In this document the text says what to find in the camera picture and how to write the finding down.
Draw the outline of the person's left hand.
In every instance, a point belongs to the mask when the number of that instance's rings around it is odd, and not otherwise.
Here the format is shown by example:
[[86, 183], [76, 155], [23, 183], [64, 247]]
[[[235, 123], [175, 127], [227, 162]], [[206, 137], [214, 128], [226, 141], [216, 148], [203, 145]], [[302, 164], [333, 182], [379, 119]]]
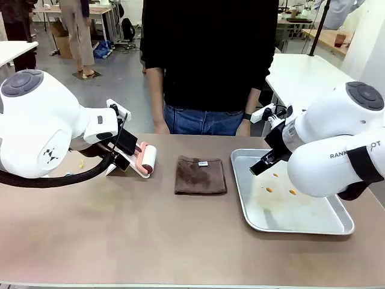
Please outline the person's left hand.
[[251, 122], [247, 119], [242, 119], [236, 130], [236, 136], [249, 137], [251, 131]]

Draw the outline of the person's right hand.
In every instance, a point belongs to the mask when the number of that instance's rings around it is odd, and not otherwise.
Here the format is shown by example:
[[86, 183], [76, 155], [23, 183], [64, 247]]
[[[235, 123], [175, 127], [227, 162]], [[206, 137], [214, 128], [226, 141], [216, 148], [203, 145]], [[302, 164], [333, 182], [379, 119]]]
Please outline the person's right hand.
[[156, 134], [170, 134], [169, 127], [167, 126], [165, 120], [155, 120], [154, 121], [154, 133]]

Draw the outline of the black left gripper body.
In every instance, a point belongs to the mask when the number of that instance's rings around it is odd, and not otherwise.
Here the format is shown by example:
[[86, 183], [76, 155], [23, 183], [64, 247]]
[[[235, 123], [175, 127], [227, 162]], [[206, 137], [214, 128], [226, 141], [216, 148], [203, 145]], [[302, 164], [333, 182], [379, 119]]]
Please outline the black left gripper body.
[[126, 155], [133, 155], [135, 153], [137, 141], [138, 138], [124, 128], [119, 131], [115, 138], [116, 147]]

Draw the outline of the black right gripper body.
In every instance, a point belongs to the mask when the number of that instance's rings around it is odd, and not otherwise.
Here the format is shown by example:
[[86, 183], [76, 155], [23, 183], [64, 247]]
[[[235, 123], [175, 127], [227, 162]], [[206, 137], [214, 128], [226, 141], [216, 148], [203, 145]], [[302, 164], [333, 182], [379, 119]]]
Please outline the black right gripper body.
[[289, 158], [292, 152], [283, 141], [283, 129], [285, 121], [281, 120], [278, 124], [271, 127], [270, 132], [265, 137], [265, 142], [271, 150], [264, 156], [265, 158]]

